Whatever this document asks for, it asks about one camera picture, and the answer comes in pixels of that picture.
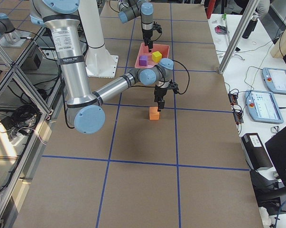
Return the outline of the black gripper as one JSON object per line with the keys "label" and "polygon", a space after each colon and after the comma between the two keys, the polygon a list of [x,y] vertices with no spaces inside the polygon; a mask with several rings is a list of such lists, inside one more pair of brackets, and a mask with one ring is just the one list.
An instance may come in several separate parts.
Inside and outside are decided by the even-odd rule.
{"label": "black gripper", "polygon": [[179,92],[178,84],[170,80],[166,87],[155,86],[154,90],[154,102],[157,102],[157,111],[161,112],[165,108],[164,96],[167,94],[168,90],[173,90],[174,94]]}
{"label": "black gripper", "polygon": [[146,23],[141,23],[141,29],[142,29],[142,35],[143,35],[143,40],[145,46],[148,47],[148,52],[151,53],[153,49],[153,42],[152,42],[152,36],[153,36],[153,31],[157,31],[161,36],[162,34],[162,28],[161,25],[158,24],[157,22],[153,21],[152,23],[146,24]]}

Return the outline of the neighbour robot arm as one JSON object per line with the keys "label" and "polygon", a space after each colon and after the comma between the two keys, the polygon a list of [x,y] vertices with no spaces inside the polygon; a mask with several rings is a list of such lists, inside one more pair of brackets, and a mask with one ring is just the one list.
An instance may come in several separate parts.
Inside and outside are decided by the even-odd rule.
{"label": "neighbour robot arm", "polygon": [[0,38],[4,36],[8,43],[15,43],[19,39],[14,25],[5,13],[0,13]]}

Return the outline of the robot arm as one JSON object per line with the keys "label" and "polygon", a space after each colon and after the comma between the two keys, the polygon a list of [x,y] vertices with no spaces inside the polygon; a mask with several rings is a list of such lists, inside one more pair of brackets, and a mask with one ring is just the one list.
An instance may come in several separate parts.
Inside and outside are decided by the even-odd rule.
{"label": "robot arm", "polygon": [[158,109],[168,90],[178,93],[172,80],[174,63],[163,58],[151,68],[132,68],[116,77],[117,56],[105,47],[97,2],[94,0],[33,0],[31,21],[51,31],[57,62],[69,99],[66,121],[77,131],[92,134],[105,122],[102,104],[136,83],[154,85]]}
{"label": "robot arm", "polygon": [[141,19],[141,31],[144,40],[144,45],[148,47],[149,53],[153,49],[153,42],[157,39],[152,39],[153,31],[157,31],[162,35],[161,25],[153,19],[153,4],[148,0],[119,0],[118,16],[122,23],[127,23],[137,17]]}

